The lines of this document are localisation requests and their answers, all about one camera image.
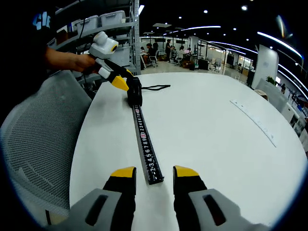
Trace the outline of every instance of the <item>white ruler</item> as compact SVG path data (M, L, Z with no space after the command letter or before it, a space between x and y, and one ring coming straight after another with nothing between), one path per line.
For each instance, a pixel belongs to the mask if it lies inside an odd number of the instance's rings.
M253 114L251 114L247 108L242 105L241 103L237 102L236 100L230 100L230 102L232 104L234 104L238 109L240 109L242 112L244 112L263 132L264 134L268 137L268 139L271 141L271 143L275 146L275 141L274 141L274 136L272 133L269 132L269 130L263 126L260 122L260 120L258 120Z

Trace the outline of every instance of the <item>measuring tape blade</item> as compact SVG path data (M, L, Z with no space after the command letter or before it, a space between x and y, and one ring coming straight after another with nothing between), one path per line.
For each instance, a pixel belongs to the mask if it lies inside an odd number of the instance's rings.
M139 105L133 105L133 114L138 138L138 145L141 152L141 162L145 171L145 177L149 184L156 184L164 181L159 164L146 128L142 111Z
M259 119L257 119L252 113L249 112L249 110L244 105L237 102L236 100L230 100L230 102L234 104L242 112L244 112L244 114L246 114L246 116L248 116L248 118L250 118L263 131L263 133L271 141L274 147L277 147L273 134L265 126L262 125Z

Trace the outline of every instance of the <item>person's arm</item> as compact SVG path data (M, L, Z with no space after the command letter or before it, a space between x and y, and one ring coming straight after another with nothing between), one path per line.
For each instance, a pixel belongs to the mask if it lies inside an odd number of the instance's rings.
M87 54L64 53L47 48L45 63L49 69L83 72L88 67L95 65L95 60Z

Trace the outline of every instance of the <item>office chair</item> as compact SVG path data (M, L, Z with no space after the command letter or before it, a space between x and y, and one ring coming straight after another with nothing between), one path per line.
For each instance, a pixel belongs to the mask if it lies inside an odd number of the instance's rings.
M8 174L22 201L68 215L73 154L90 104L74 75L60 71L8 114L0 142Z
M157 54L158 54L158 50L156 51L155 56L149 56L149 59L153 67L158 66L157 65Z
M165 55L165 49L158 49L159 50L159 55Z
M176 52L176 55L177 55L176 59L175 59L177 61L177 63L175 63L174 66L180 65L180 62L182 61L182 58L179 58L179 53L177 51L175 51L175 52Z

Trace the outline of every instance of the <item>window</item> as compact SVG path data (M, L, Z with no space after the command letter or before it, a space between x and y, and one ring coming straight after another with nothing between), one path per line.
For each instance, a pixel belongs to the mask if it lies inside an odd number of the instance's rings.
M280 83L280 78L278 78L278 76L276 76L275 81L276 81L277 83Z

